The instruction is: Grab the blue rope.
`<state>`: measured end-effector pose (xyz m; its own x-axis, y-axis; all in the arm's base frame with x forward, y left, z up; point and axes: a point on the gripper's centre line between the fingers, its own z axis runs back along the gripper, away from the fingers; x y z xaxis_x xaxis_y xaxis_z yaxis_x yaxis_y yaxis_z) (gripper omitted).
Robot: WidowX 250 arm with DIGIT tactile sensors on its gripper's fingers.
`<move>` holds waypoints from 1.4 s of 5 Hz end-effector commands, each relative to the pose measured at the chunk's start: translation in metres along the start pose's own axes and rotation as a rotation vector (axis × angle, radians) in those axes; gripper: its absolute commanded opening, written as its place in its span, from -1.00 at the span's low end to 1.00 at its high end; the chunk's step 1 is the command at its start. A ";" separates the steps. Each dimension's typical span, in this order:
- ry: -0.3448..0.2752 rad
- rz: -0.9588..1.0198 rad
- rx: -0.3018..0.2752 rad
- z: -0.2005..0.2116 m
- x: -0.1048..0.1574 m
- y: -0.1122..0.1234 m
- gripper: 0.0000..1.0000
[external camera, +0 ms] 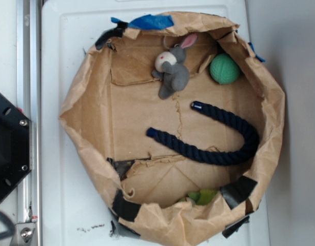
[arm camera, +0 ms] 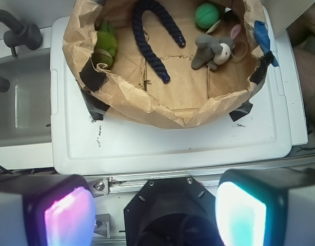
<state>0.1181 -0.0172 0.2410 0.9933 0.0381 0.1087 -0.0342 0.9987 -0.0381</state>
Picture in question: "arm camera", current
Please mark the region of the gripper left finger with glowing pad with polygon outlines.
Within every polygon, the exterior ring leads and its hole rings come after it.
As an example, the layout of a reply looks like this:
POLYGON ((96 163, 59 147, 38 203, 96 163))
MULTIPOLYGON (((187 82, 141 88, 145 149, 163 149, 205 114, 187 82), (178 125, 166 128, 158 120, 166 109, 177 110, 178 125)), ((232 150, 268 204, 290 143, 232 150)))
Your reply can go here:
POLYGON ((95 215, 80 175, 0 175, 0 245, 91 245, 95 215))

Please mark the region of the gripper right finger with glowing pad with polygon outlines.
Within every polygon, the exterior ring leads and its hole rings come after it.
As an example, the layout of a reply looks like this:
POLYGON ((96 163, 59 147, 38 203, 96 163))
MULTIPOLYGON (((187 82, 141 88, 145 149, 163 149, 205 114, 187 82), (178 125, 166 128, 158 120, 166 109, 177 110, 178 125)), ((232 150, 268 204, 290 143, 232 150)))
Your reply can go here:
POLYGON ((229 169, 215 216, 225 245, 315 245, 315 168, 229 169))

